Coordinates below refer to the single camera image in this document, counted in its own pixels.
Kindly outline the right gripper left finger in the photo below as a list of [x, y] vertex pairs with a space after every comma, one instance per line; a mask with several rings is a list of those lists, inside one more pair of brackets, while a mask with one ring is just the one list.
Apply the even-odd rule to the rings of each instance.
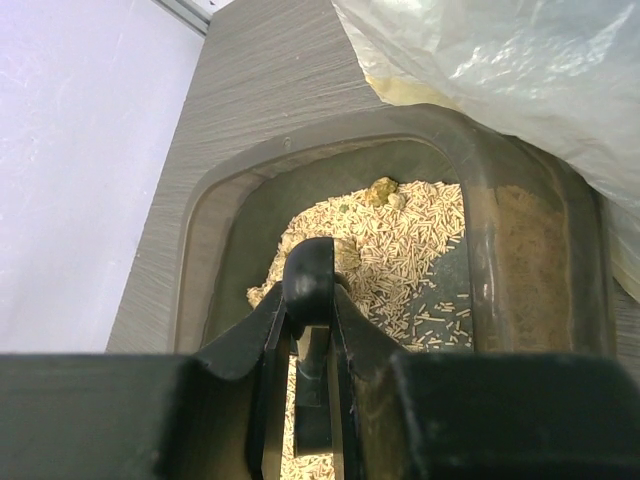
[[5, 355], [5, 479], [276, 479], [282, 290], [192, 355]]

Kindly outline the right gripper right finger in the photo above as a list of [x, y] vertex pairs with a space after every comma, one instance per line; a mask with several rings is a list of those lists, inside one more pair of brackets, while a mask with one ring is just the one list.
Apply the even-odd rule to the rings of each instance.
[[570, 354], [412, 353], [342, 287], [330, 408], [340, 479], [635, 479], [639, 389]]

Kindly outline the black litter scoop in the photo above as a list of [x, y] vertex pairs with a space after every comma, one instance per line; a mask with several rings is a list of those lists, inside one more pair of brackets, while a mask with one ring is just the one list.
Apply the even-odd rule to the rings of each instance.
[[327, 357], [338, 283], [333, 238], [304, 240], [289, 253], [282, 287], [297, 352], [293, 426], [296, 457], [332, 451]]

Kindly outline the grey plastic litter box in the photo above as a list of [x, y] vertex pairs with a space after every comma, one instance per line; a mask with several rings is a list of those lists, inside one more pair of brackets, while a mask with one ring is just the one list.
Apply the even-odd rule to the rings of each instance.
[[462, 281], [477, 350], [615, 353], [596, 192], [552, 155], [435, 105], [339, 115], [211, 168], [183, 217], [170, 348], [196, 351], [248, 313], [294, 215], [385, 176], [461, 186], [465, 238], [435, 292]]

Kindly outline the bin with white bag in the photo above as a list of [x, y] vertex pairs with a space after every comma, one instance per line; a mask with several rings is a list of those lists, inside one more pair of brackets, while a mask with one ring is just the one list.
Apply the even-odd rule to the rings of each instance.
[[605, 198], [616, 280], [639, 293], [635, 1], [338, 1], [364, 77], [392, 105], [433, 103], [518, 137]]

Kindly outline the beige cat litter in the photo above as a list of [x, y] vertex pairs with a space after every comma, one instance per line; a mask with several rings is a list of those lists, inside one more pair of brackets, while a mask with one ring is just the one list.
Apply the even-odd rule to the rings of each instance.
[[444, 290], [437, 266], [462, 251], [464, 206], [457, 184], [383, 177], [298, 213], [280, 236], [265, 281], [248, 289], [256, 307], [303, 240], [331, 237], [335, 266], [360, 311], [409, 351], [473, 348], [469, 289]]

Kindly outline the left aluminium frame post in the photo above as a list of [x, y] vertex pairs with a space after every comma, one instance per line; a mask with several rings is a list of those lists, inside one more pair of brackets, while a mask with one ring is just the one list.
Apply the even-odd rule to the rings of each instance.
[[207, 35], [218, 10], [216, 2], [210, 0], [154, 0], [154, 3], [202, 37]]

